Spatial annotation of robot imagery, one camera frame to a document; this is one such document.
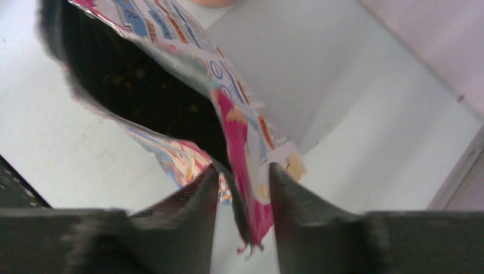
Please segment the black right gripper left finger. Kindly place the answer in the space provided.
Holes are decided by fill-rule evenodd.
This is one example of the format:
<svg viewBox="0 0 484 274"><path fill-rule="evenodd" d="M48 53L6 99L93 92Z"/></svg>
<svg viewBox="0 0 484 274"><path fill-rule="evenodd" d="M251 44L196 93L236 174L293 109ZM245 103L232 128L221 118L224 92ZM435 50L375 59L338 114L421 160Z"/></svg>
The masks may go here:
<svg viewBox="0 0 484 274"><path fill-rule="evenodd" d="M135 216L110 209L3 209L2 273L209 273L218 173Z"/></svg>

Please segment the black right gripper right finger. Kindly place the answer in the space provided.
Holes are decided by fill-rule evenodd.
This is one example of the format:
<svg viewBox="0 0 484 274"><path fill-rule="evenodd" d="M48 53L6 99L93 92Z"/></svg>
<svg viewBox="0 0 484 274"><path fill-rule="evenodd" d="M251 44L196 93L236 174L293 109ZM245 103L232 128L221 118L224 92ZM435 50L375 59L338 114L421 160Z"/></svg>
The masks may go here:
<svg viewBox="0 0 484 274"><path fill-rule="evenodd" d="M269 184L281 273L482 273L483 213L339 208L277 163Z"/></svg>

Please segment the colourful cat food bag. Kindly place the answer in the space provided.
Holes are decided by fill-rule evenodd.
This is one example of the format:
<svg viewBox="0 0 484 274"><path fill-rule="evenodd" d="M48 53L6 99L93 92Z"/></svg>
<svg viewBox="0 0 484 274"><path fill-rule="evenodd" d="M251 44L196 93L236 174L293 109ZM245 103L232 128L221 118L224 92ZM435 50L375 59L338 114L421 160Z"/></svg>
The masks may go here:
<svg viewBox="0 0 484 274"><path fill-rule="evenodd" d="M176 1L39 1L38 29L72 95L114 120L179 186L209 165L243 245L273 226L269 166L296 180L299 149L199 22Z"/></svg>

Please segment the pink double pet feeder base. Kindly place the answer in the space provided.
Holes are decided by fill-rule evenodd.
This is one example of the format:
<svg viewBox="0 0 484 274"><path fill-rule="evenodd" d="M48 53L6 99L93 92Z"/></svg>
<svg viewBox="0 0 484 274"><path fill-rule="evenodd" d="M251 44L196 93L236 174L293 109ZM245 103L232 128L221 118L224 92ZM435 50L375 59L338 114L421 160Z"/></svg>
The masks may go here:
<svg viewBox="0 0 484 274"><path fill-rule="evenodd" d="M222 9L232 6L236 0L191 0L191 2L211 9Z"/></svg>

